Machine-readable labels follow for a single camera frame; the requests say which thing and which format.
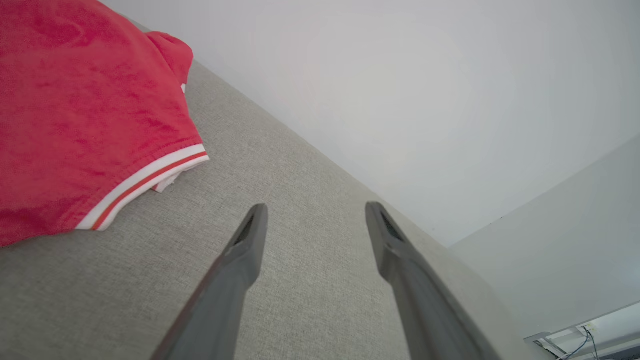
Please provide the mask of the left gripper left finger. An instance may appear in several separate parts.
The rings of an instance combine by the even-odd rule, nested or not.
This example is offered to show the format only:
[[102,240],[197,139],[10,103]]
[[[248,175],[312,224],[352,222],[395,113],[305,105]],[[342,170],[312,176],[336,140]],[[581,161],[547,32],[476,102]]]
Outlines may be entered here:
[[233,360],[247,292],[261,273],[268,207],[254,205],[154,351],[153,360]]

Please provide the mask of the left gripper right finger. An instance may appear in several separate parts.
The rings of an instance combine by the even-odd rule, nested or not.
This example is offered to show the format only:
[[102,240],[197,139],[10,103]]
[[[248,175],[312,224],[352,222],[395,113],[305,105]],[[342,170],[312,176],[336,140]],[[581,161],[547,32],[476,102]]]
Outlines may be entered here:
[[499,354],[380,202],[365,205],[377,269],[391,285],[413,360],[498,360]]

